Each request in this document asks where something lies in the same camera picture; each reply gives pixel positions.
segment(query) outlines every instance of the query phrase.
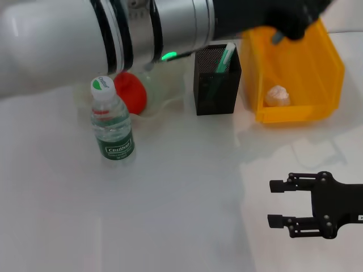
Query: bottle label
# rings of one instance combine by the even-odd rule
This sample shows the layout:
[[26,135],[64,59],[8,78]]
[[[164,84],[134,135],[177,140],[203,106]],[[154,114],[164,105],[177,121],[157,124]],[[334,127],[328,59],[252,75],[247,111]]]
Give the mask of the bottle label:
[[132,137],[132,131],[124,139],[118,142],[104,142],[97,139],[102,155],[109,160],[123,160],[135,149],[135,142]]

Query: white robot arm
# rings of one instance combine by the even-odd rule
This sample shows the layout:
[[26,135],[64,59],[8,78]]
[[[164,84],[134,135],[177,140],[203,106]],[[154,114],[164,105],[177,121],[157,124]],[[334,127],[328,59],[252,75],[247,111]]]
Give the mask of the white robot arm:
[[0,15],[0,95],[33,94],[262,25],[301,39],[331,0],[61,0]]

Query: red object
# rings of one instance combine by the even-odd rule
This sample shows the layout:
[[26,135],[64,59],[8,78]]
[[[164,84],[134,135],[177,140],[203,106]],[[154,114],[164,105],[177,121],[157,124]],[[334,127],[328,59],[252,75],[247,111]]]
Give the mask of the red object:
[[141,81],[130,73],[121,73],[115,80],[116,92],[130,113],[140,114],[147,104],[147,94]]

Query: plastic bottle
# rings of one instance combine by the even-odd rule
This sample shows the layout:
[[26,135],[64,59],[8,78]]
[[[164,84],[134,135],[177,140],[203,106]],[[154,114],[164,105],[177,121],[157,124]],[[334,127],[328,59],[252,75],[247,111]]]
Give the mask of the plastic bottle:
[[107,76],[95,78],[91,92],[91,122],[102,155],[109,160],[126,159],[134,151],[135,143],[129,111],[116,95],[113,80]]

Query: green pen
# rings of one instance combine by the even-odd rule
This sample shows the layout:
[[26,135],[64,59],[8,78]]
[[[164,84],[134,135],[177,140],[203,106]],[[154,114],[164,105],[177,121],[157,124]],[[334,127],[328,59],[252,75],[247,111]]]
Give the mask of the green pen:
[[[227,67],[231,61],[231,58],[233,56],[234,50],[236,49],[236,45],[229,42],[226,46],[225,51],[223,52],[220,64],[218,64],[218,67],[216,69],[216,73],[225,73],[227,70]],[[218,78],[218,80],[212,81],[212,86],[206,96],[207,100],[211,100],[216,95],[216,92],[218,91],[218,88],[220,87],[222,83],[222,79]]]

